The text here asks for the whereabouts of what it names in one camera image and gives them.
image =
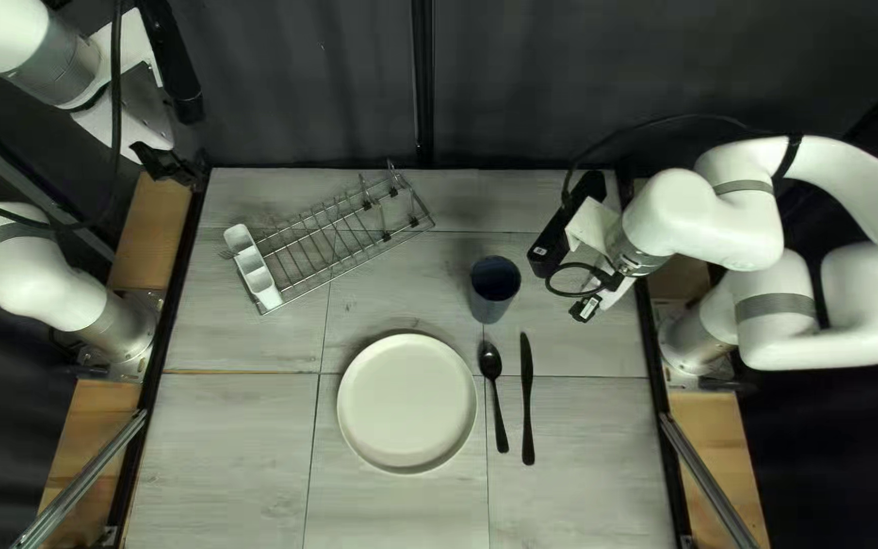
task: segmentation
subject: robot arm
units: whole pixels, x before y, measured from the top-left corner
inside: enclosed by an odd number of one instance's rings
[[[830,326],[819,330],[808,267],[797,253],[785,250],[764,270],[730,271],[700,305],[663,325],[663,356],[693,375],[735,346],[760,370],[878,364],[878,246],[833,250],[822,282]]]
[[[45,222],[29,204],[0,202],[0,208]],[[36,318],[100,348],[112,362],[139,356],[150,345],[150,311],[108,291],[71,268],[50,231],[0,217],[0,307]]]
[[[47,105],[71,110],[74,121],[110,146],[112,104],[104,89],[111,73],[110,33],[108,24],[84,38],[39,0],[0,0],[0,76]],[[137,8],[122,17],[121,40],[121,72],[145,63],[161,87],[161,72]],[[139,158],[131,143],[160,149],[174,144],[170,133],[151,130],[129,111],[123,113],[122,125],[121,154],[135,162]]]
[[[582,240],[604,242],[599,251],[627,277],[648,275],[677,253],[730,270],[771,267],[783,250],[772,189],[782,162],[787,177],[831,194],[878,244],[878,158],[814,136],[802,138],[798,147],[789,146],[787,137],[717,146],[692,171],[674,168],[654,175],[608,234]],[[590,218],[576,214],[572,223]],[[569,234],[584,231],[569,227]]]

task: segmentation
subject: plate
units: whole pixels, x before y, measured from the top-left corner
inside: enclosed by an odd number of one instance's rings
[[[372,343],[337,390],[337,423],[359,457],[389,473],[439,467],[469,438],[476,386],[450,346],[420,334]]]

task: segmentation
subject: cable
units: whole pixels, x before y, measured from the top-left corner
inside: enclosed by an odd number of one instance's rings
[[[612,265],[612,262],[609,261],[609,258],[605,257],[605,261],[608,261],[609,266]],[[559,290],[559,289],[555,288],[554,286],[552,286],[551,280],[554,279],[554,276],[558,272],[560,272],[562,270],[566,270],[568,268],[584,268],[585,270],[588,271],[588,273],[590,275],[592,275],[592,277],[594,277],[595,279],[598,279],[598,281],[600,281],[600,283],[598,284],[598,287],[593,288],[591,290],[579,290],[577,292],[566,292],[564,290]],[[594,265],[589,265],[587,263],[581,263],[579,261],[576,261],[576,262],[571,262],[571,263],[565,263],[565,264],[559,265],[558,268],[555,268],[554,272],[552,272],[549,277],[544,279],[544,287],[547,288],[547,291],[551,292],[552,294],[557,295],[557,296],[561,296],[561,297],[588,297],[589,295],[595,295],[602,290],[609,290],[609,291],[614,292],[614,291],[618,290],[618,286],[621,285],[621,281],[623,281],[624,279],[625,279],[625,277],[617,271],[615,271],[612,274],[608,274],[603,269],[597,268]]]
[[[0,216],[9,221],[48,231],[76,231],[92,227],[105,220],[113,211],[116,200],[114,190],[117,187],[117,174],[121,160],[121,10],[124,0],[114,0],[114,16],[110,23],[110,192],[107,203],[97,218],[70,224],[50,224],[32,220],[0,208]]]
[[[742,130],[746,130],[756,134],[762,135],[774,135],[774,132],[769,132],[767,130],[761,130],[758,128],[753,128],[744,124],[740,120],[736,118],[732,118],[730,116],[725,116],[723,114],[705,114],[700,112],[691,112],[689,114],[677,114],[675,116],[665,116],[664,118],[656,118],[646,122],[642,122],[641,124],[636,124],[634,126],[629,126],[628,128],[620,128],[615,130],[614,132],[610,132],[602,139],[596,141],[595,143],[590,144],[584,150],[575,155],[571,160],[571,165],[568,167],[568,171],[564,176],[564,185],[561,187],[561,205],[567,209],[571,206],[571,194],[568,192],[568,186],[571,182],[571,177],[575,173],[575,170],[578,169],[579,164],[583,161],[587,156],[593,155],[597,153],[598,149],[605,146],[608,143],[612,143],[616,141],[616,139],[625,137],[631,133],[637,132],[639,130],[645,130],[647,128],[652,128],[654,126],[661,126],[663,124],[668,124],[670,122],[677,122],[679,120],[688,120],[691,118],[698,119],[706,119],[706,120],[720,120],[721,122],[727,122],[728,124],[733,124]]]

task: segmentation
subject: gray wooden table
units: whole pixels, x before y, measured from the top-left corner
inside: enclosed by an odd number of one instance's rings
[[[580,324],[567,314],[572,300],[546,292],[524,259],[558,206],[563,174],[403,173],[435,229],[261,317],[217,255],[223,230],[272,227],[352,186],[357,172],[213,172],[129,547],[673,545],[631,293]],[[467,273],[489,254],[513,260],[523,283],[504,318],[483,327],[470,317]],[[479,342],[496,343],[512,453],[496,453],[486,413],[462,451],[425,475],[390,476],[350,452],[334,413],[339,374],[365,345],[402,329],[445,341],[476,374]],[[518,451],[520,331],[537,375],[534,467]]]

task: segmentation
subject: knife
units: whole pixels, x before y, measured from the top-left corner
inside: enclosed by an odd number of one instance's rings
[[[530,341],[524,332],[520,332],[520,384],[524,389],[524,443],[521,457],[524,465],[534,465],[534,431],[530,427],[530,389],[534,385],[534,358],[530,355]]]

